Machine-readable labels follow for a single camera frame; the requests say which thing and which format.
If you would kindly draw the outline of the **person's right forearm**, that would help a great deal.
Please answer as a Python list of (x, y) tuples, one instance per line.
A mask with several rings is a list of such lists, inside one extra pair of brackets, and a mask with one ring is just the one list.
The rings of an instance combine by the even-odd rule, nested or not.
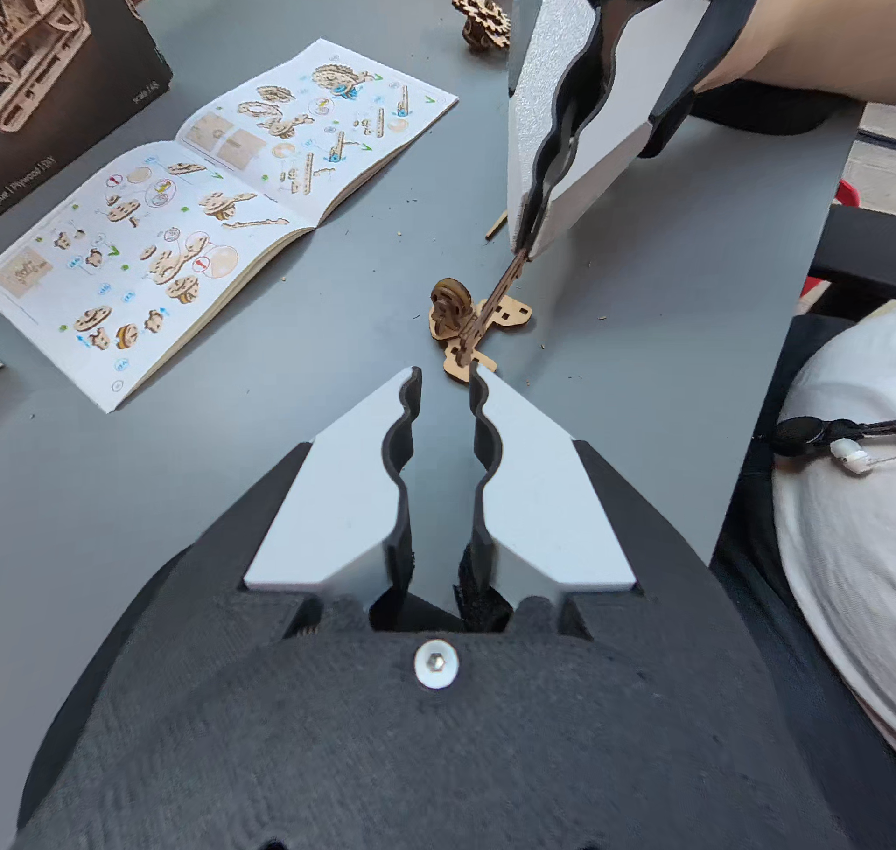
[(696, 90), (744, 79), (894, 105), (895, 0), (757, 0)]

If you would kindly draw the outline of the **slotted wooden strip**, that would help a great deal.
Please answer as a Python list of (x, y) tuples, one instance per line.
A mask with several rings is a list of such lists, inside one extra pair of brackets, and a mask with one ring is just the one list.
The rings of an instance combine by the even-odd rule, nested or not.
[(501, 299), (504, 296), (508, 296), (508, 291), (512, 288), (516, 280), (521, 277), (521, 274), (529, 261), (530, 252), (525, 248), (522, 248), (513, 255), (510, 265), (501, 276), (490, 295), (486, 298), (487, 304), (483, 307), (480, 316), (476, 318), (472, 327), (465, 329), (462, 333), (461, 348), (457, 356), (460, 365), (468, 364), (470, 370), (474, 363), (482, 363), (492, 372), (497, 370), (497, 366), (491, 363), (491, 359), (488, 357), (483, 358), (477, 351), (477, 348), (479, 343), (487, 335), (488, 330), (486, 330), (486, 327), (491, 314), (495, 311), (497, 305), (501, 302)]

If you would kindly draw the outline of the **open instruction booklet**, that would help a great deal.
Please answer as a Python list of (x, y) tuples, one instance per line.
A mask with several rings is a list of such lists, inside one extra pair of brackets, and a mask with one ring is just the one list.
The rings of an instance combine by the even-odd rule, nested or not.
[(2, 255), (2, 315), (110, 413), (457, 100), (318, 39), (29, 229)]

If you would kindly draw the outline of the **red chair part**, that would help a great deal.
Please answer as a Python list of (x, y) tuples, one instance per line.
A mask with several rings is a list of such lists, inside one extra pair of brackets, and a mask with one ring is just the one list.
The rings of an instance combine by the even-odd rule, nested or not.
[[(834, 202), (838, 205), (859, 208), (861, 206), (861, 197), (857, 189), (852, 184), (849, 184), (846, 180), (841, 179), (834, 198)], [(830, 282), (823, 279), (811, 276), (807, 277), (800, 294), (800, 305), (802, 305), (807, 299), (808, 302), (805, 304), (808, 307), (811, 307), (813, 301), (823, 293), (823, 291), (829, 284)]]

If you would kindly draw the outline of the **person's white shirt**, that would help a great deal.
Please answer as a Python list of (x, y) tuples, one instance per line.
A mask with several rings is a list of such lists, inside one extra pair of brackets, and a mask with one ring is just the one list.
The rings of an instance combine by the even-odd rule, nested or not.
[[(790, 385), (776, 421), (893, 421), (895, 314), (826, 343)], [(814, 637), (872, 723), (895, 739), (894, 436), (858, 439), (851, 471), (828, 445), (772, 471), (778, 548)]]

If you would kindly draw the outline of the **dark model kit box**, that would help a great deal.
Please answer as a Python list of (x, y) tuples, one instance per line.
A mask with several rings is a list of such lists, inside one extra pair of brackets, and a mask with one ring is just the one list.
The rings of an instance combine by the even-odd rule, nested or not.
[(131, 0), (1, 0), (1, 211), (164, 95)]

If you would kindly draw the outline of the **black office chair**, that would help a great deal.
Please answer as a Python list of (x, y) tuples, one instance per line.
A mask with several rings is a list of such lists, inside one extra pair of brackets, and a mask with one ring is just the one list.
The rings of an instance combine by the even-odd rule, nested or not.
[(895, 298), (895, 216), (833, 205), (809, 277), (830, 283), (811, 314), (857, 322)]

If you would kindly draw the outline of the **wooden plate with wheel hub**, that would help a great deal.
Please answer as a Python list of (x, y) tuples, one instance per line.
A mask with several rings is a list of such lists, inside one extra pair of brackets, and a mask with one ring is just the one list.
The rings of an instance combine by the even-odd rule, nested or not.
[[(473, 326), (487, 300), (473, 303), (465, 285), (452, 278), (439, 280), (434, 285), (430, 298), (429, 329), (432, 338), (444, 346), (443, 370), (455, 381), (468, 383), (469, 365), (460, 365), (457, 359), (461, 337), (465, 329)], [(531, 318), (531, 307), (510, 296), (504, 296), (491, 314), (486, 330), (492, 327), (518, 328), (527, 324)]]

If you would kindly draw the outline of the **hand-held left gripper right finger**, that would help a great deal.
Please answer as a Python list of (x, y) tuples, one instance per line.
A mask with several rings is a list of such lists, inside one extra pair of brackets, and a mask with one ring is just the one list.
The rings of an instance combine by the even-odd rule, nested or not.
[(489, 370), (474, 365), (469, 405), (476, 487), (469, 562), (477, 590), (515, 610), (527, 598), (624, 593), (636, 577), (574, 438)]

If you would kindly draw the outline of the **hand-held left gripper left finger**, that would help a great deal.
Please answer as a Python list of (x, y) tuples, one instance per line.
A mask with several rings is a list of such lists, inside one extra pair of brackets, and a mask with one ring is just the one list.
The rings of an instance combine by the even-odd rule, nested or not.
[(244, 584), (364, 609), (403, 594), (415, 566), (408, 488), (422, 373), (399, 371), (319, 432), (263, 538)]

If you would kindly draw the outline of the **small wooden gear assembly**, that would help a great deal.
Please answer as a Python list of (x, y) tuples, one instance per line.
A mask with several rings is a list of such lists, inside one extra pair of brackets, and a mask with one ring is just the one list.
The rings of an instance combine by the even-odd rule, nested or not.
[(511, 21), (500, 5), (491, 0), (452, 0), (465, 16), (463, 39), (476, 53), (510, 47)]

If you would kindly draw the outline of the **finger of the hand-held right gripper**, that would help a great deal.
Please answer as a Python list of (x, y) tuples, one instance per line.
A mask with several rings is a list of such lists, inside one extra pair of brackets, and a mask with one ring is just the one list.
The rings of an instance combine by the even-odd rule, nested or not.
[(511, 250), (533, 254), (580, 129), (604, 95), (601, 0), (513, 0), (508, 58)]
[(609, 89), (578, 133), (574, 161), (550, 195), (530, 260), (570, 229), (645, 147), (651, 112), (709, 7), (709, 0), (662, 0), (622, 23), (610, 52)]

